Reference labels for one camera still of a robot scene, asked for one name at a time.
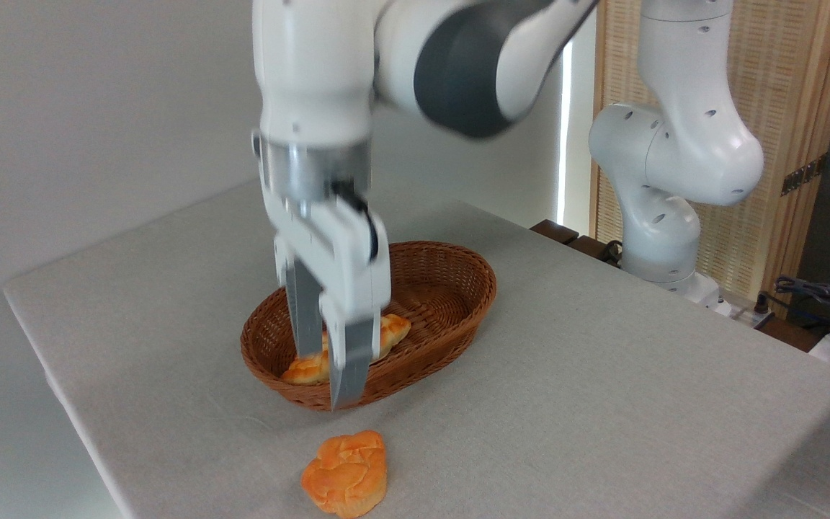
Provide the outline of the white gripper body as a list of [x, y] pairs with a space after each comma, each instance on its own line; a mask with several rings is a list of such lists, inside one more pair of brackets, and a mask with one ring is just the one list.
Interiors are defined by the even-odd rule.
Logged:
[[294, 198], [262, 169], [264, 209], [322, 286], [349, 315], [388, 305], [390, 273], [385, 226], [370, 210], [368, 185], [358, 179], [329, 178], [322, 198]]

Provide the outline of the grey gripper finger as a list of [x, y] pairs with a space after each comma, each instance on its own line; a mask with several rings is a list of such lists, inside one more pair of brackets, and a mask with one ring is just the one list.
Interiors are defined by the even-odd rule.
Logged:
[[331, 410], [359, 404], [372, 359], [378, 354], [378, 312], [349, 315], [329, 293], [320, 296], [329, 341]]
[[274, 239], [277, 279], [286, 290], [291, 329], [300, 358], [320, 354], [322, 318], [319, 296], [322, 286], [282, 234]]

